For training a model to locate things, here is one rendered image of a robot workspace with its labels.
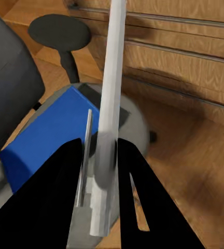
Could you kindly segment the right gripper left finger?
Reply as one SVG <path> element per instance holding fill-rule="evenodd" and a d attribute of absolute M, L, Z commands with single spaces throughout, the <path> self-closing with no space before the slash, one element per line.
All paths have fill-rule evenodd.
<path fill-rule="evenodd" d="M 66 249 L 82 154 L 65 142 L 0 208 L 0 249 Z"/>

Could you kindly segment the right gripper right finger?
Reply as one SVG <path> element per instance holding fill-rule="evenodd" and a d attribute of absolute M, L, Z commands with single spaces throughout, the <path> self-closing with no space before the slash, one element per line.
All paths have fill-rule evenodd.
<path fill-rule="evenodd" d="M 121 249 L 205 249 L 135 144 L 117 144 Z M 130 173 L 150 231 L 138 228 Z"/>

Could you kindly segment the swivel chair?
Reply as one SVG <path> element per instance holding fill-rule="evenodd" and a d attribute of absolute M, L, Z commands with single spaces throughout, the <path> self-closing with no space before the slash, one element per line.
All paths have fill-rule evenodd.
<path fill-rule="evenodd" d="M 71 16 L 49 14 L 35 19 L 28 28 L 30 37 L 37 43 L 58 50 L 61 65 L 66 70 L 70 85 L 67 85 L 41 105 L 38 101 L 46 91 L 39 69 L 24 41 L 0 18 L 0 152 L 16 127 L 31 109 L 36 112 L 23 126 L 20 135 L 37 117 L 53 104 L 65 91 L 74 86 L 100 111 L 103 85 L 80 82 L 77 64 L 72 51 L 80 50 L 91 43 L 92 32 L 83 21 Z M 17 137 L 16 136 L 16 137 Z M 158 134 L 149 130 L 147 119 L 139 106 L 126 94 L 120 95 L 118 139 L 135 144 L 146 159 L 149 143 L 154 143 Z M 93 177 L 96 147 L 89 153 L 87 177 Z M 74 208 L 69 228 L 66 249 L 95 249 L 104 237 L 90 235 L 92 208 L 91 194 L 85 193 L 83 207 L 77 207 L 81 167 L 75 195 Z M 132 193 L 136 189 L 130 173 Z M 0 208 L 14 195 L 0 158 Z M 143 209 L 141 201 L 134 203 Z M 114 209 L 110 212 L 110 226 L 120 217 L 118 145 L 114 192 Z"/>

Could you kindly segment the folder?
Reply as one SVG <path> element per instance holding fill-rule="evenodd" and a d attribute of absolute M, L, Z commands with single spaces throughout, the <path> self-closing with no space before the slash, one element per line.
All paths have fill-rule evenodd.
<path fill-rule="evenodd" d="M 100 111 L 74 86 L 65 91 L 0 152 L 13 193 L 65 142 L 81 138 L 84 150 L 89 109 L 93 113 L 91 152 L 97 144 Z"/>

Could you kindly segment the pen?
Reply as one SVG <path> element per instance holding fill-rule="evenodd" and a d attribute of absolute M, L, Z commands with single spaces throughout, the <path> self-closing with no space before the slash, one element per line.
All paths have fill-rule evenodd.
<path fill-rule="evenodd" d="M 126 6 L 127 0 L 111 0 L 93 177 L 87 177 L 93 125 L 91 109 L 81 162 L 76 206 L 83 207 L 85 193 L 91 194 L 90 235 L 98 237 L 109 236 L 110 212 L 114 209 Z"/>

